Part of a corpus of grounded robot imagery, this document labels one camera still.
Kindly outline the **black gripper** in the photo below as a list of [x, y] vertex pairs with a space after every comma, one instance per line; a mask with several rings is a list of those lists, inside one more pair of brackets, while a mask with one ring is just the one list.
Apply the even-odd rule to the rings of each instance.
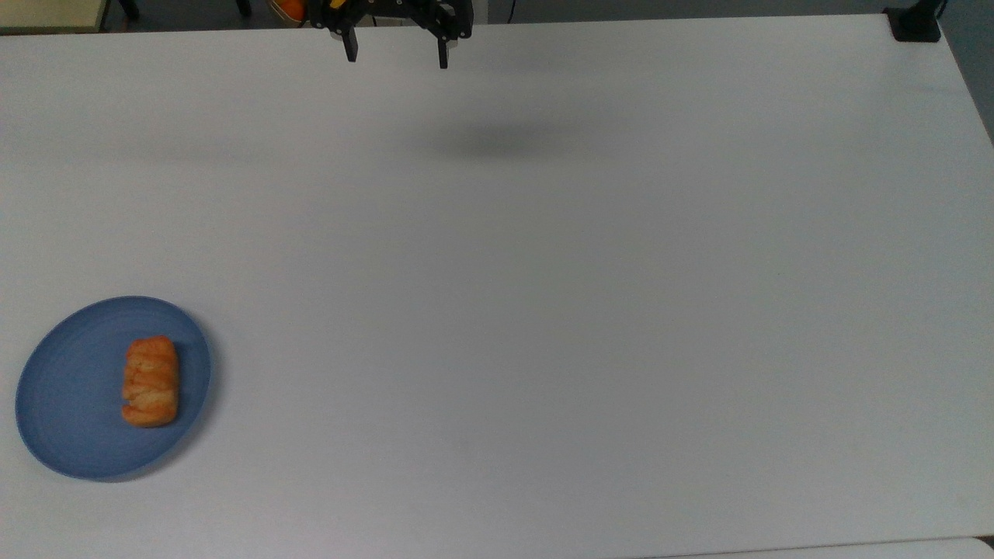
[[348, 61], [355, 63], [358, 42], [355, 28], [358, 22], [370, 18], [411, 20], [436, 37], [438, 66], [450, 66], [450, 48], [473, 33], [473, 3], [471, 1], [312, 1], [310, 25], [330, 29], [331, 35], [344, 47]]

